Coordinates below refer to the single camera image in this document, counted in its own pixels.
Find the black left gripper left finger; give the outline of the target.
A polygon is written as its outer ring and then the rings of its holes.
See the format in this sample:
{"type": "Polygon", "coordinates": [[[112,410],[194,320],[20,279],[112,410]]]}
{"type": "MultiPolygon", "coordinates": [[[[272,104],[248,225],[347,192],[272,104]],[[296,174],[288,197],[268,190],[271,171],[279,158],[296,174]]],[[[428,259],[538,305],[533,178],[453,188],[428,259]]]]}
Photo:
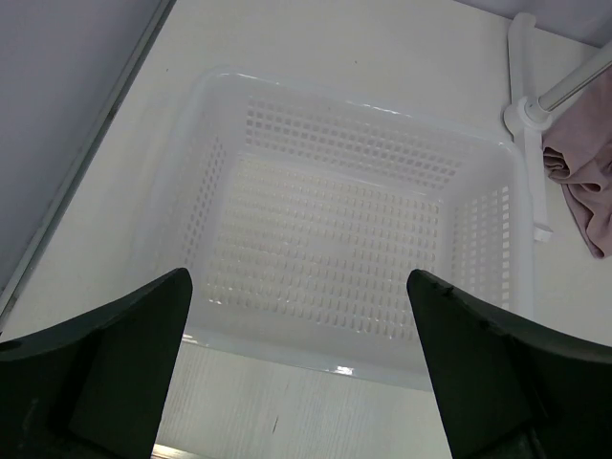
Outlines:
{"type": "Polygon", "coordinates": [[[2,342],[2,457],[150,457],[191,297],[179,268],[2,342]]]}

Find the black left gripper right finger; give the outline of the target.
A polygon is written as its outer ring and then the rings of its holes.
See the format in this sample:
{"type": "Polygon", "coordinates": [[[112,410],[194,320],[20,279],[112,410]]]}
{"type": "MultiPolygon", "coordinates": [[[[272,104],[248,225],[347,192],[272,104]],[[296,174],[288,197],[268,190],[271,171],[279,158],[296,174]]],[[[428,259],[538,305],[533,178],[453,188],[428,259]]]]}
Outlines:
{"type": "Polygon", "coordinates": [[[406,289],[452,457],[610,457],[610,347],[426,271],[406,289]]]}

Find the mauve pink tank top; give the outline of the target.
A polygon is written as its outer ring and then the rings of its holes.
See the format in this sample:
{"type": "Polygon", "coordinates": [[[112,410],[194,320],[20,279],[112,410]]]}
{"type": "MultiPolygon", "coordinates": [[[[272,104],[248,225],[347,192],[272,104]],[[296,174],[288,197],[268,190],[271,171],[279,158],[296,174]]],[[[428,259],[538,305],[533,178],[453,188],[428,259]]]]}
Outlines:
{"type": "Polygon", "coordinates": [[[590,83],[544,134],[548,176],[561,185],[596,258],[611,255],[611,72],[590,83]]]}

